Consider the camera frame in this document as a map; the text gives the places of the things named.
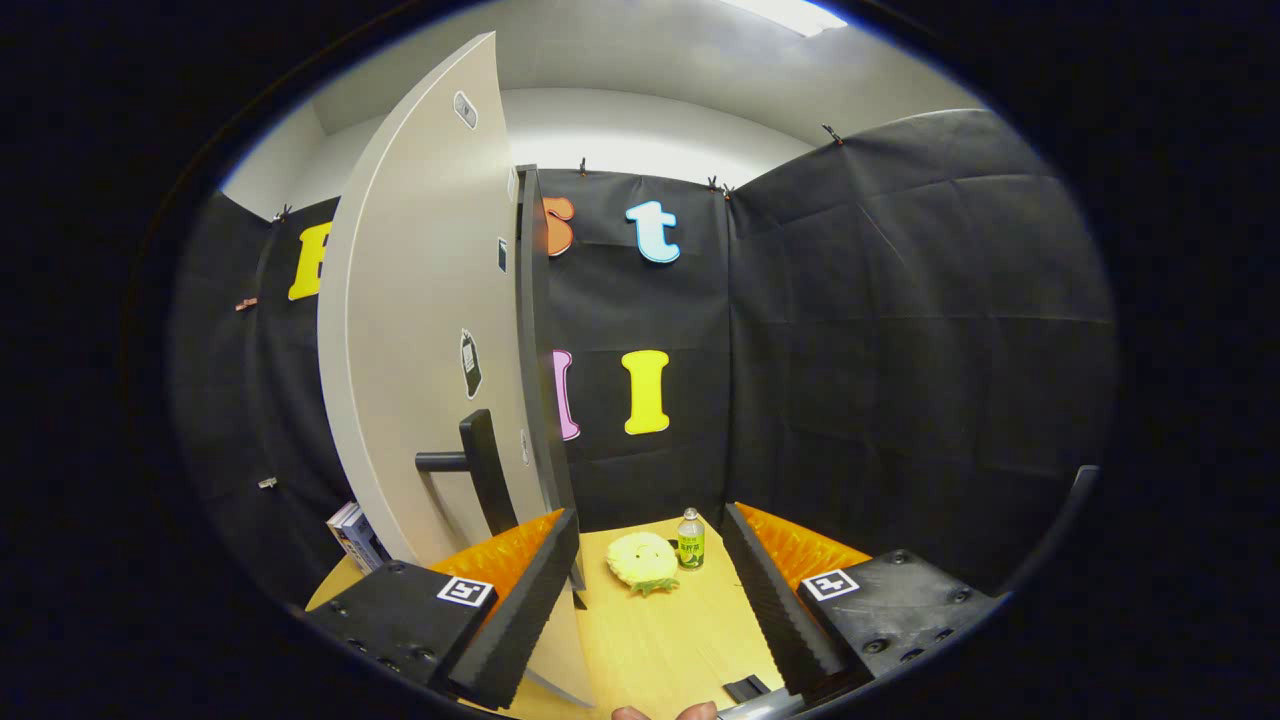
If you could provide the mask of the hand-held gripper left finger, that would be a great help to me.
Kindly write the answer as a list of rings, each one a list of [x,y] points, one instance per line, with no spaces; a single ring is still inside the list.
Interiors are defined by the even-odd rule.
[[[558,509],[430,568],[389,561],[306,616],[411,685],[508,708],[577,552],[577,515]]]

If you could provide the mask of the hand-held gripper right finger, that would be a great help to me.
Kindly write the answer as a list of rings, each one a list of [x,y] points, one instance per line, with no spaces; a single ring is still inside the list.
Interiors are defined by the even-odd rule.
[[[785,688],[827,700],[920,664],[1004,598],[910,550],[869,556],[745,503],[719,529]]]

